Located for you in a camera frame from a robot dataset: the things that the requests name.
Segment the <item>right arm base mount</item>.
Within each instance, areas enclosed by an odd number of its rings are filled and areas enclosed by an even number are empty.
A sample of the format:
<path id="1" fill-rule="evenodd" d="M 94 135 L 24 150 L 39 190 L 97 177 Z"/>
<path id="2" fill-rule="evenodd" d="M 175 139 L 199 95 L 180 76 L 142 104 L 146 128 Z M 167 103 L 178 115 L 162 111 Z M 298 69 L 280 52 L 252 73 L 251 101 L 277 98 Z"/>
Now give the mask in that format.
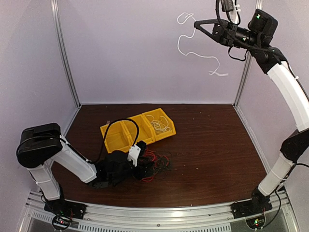
<path id="1" fill-rule="evenodd" d="M 271 210 L 270 202 L 256 206 L 252 200 L 234 202 L 231 204 L 231 211 L 234 219 L 244 218 L 246 225 L 252 230 L 262 229 L 266 224 L 265 212 Z"/>

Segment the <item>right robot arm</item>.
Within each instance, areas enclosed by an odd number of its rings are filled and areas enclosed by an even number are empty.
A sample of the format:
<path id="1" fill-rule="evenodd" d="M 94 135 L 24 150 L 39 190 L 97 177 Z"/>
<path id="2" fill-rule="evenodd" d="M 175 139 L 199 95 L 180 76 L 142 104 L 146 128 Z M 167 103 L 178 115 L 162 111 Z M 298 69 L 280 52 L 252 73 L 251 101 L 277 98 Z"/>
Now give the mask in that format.
<path id="1" fill-rule="evenodd" d="M 287 58 L 278 48 L 270 45 L 277 26 L 278 21 L 260 9 L 255 10 L 247 29 L 222 20 L 219 13 L 216 19 L 194 23 L 195 29 L 217 43 L 249 51 L 263 73 L 276 85 L 295 120 L 296 131 L 283 141 L 276 163 L 252 191 L 252 199 L 248 201 L 247 208 L 254 214 L 265 207 L 270 195 L 297 165 L 298 159 L 309 146 L 309 99 Z"/>

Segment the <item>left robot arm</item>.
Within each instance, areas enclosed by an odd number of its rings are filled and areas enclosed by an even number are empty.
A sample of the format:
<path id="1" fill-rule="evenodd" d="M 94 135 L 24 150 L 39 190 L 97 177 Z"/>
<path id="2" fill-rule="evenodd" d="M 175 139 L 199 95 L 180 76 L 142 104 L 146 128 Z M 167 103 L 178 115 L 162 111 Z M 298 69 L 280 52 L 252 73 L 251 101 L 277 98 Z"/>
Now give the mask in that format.
<path id="1" fill-rule="evenodd" d="M 64 215 L 70 209 L 69 203 L 64 200 L 49 161 L 62 165 L 88 186 L 102 189 L 116 186 L 131 176 L 137 180 L 148 178 L 154 162 L 145 156 L 145 150 L 144 141 L 135 141 L 128 152 L 115 150 L 103 160 L 92 161 L 68 142 L 57 123 L 49 123 L 24 129 L 16 156 L 42 190 L 45 200 L 58 214 Z"/>

